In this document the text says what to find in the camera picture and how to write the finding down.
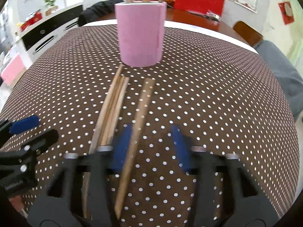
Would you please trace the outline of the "white black sideboard cabinet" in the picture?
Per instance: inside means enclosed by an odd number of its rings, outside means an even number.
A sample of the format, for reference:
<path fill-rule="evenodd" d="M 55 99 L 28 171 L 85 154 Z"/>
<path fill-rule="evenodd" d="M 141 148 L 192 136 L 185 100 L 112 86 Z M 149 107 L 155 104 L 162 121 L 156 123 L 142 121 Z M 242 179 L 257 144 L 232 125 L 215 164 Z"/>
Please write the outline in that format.
<path fill-rule="evenodd" d="M 34 63 L 64 34 L 78 27 L 82 11 L 82 3 L 72 5 L 44 17 L 21 32 L 15 39 L 15 45 L 24 63 Z"/>

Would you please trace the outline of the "red box on sideboard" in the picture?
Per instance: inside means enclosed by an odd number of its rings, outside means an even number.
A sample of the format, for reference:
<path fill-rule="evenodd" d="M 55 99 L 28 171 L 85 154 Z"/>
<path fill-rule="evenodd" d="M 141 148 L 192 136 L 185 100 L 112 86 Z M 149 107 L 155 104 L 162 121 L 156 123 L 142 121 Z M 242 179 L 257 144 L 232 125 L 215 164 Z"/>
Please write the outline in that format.
<path fill-rule="evenodd" d="M 38 22 L 39 20 L 41 20 L 43 17 L 42 17 L 42 13 L 41 13 L 41 10 L 37 10 L 37 11 L 34 11 L 34 12 L 31 12 L 25 22 L 20 26 L 20 31 L 23 32 L 27 27 L 35 24 L 36 22 Z"/>

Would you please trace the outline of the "brown polka dot tablecloth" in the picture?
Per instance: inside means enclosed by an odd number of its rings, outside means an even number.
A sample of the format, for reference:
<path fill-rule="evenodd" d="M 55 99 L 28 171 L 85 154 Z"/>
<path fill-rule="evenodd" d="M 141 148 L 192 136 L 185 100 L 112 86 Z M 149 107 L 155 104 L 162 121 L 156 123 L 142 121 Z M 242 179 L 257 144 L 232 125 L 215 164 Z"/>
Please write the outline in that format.
<path fill-rule="evenodd" d="M 38 185 L 25 209 L 53 177 L 64 154 L 86 155 L 111 81 L 120 65 L 117 27 L 67 32 L 24 73 L 1 119 L 40 118 L 40 126 L 12 137 L 3 151 L 56 129 L 58 142 L 38 158 Z M 155 81 L 121 214 L 122 226 L 184 226 L 196 178 L 182 171 L 170 127 L 218 155 L 235 153 L 257 180 L 278 216 L 291 207 L 299 175 L 295 122 L 284 93 L 263 59 L 235 44 L 166 28 L 162 61 L 125 66 L 129 78 L 117 130 L 135 122 L 142 86 Z"/>

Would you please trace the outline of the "potted green plant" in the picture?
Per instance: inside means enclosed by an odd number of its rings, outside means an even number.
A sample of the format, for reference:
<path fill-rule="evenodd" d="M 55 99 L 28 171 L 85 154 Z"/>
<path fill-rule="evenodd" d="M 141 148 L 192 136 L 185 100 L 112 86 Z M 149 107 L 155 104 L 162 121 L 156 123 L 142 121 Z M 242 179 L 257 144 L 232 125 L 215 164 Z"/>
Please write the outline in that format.
<path fill-rule="evenodd" d="M 45 3 L 45 15 L 48 16 L 50 14 L 52 14 L 53 12 L 55 12 L 56 10 L 58 10 L 58 5 L 56 5 L 56 2 L 58 0 L 43 0 Z"/>

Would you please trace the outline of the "grey jacket on chair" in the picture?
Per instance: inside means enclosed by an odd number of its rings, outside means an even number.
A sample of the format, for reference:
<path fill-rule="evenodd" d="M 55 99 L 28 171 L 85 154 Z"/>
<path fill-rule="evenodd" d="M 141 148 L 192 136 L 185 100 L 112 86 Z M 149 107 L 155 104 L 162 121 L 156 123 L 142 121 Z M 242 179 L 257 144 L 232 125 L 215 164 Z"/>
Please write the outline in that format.
<path fill-rule="evenodd" d="M 302 112 L 302 76 L 274 43 L 261 40 L 253 48 L 277 78 L 294 119 L 298 120 Z"/>

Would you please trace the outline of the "black jacket on chair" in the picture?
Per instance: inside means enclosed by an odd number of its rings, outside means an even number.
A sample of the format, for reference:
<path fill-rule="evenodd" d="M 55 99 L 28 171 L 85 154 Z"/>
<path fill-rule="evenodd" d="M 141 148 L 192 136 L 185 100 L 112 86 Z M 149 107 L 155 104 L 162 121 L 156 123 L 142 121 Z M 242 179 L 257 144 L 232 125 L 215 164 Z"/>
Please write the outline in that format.
<path fill-rule="evenodd" d="M 81 12 L 77 20 L 79 27 L 85 24 L 96 22 L 99 19 L 115 12 L 115 4 L 122 3 L 123 0 L 106 0 L 100 1 L 86 8 Z"/>

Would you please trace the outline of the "pink cylindrical utensil holder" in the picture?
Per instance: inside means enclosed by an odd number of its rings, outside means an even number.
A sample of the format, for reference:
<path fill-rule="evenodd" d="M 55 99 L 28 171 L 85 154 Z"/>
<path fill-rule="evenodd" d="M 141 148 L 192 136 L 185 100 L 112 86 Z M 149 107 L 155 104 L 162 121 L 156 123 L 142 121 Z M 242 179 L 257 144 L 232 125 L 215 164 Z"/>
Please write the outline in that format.
<path fill-rule="evenodd" d="M 121 61 L 131 67 L 150 67 L 162 59 L 165 2 L 115 4 Z"/>

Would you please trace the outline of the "brown wooden chair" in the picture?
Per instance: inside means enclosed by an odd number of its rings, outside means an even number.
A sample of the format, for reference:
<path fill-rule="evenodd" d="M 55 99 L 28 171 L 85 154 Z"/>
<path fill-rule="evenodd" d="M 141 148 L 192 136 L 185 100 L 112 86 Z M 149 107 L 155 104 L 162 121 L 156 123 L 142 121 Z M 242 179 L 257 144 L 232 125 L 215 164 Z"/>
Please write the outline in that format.
<path fill-rule="evenodd" d="M 263 40 L 262 34 L 243 21 L 236 22 L 233 29 L 252 47 Z"/>

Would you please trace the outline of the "red diamond door decoration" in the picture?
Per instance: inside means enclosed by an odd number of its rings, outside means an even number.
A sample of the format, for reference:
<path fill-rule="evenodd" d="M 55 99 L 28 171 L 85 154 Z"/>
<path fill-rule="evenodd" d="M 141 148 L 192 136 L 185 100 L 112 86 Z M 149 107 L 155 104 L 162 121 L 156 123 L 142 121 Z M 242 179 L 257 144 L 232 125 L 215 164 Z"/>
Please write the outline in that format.
<path fill-rule="evenodd" d="M 290 2 L 282 2 L 279 3 L 279 8 L 283 17 L 283 22 L 285 25 L 288 25 L 290 23 L 294 22 L 294 15 L 293 15 L 293 10 L 291 7 Z"/>

